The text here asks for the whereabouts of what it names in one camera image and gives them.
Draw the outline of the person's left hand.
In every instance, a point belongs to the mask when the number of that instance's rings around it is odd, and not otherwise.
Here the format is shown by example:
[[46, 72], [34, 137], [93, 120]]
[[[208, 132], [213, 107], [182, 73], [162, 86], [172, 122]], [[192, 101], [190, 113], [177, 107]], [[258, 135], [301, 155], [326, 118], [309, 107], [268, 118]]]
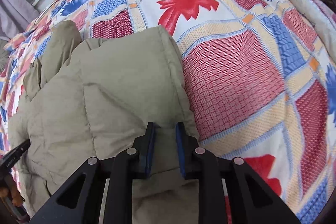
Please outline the person's left hand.
[[1, 181], [1, 189], [0, 189], [1, 199], [8, 197], [9, 195], [12, 198], [12, 203], [16, 207], [20, 207], [23, 205], [23, 198], [21, 193], [17, 188], [17, 184], [15, 183], [13, 177], [8, 174], [3, 181]]

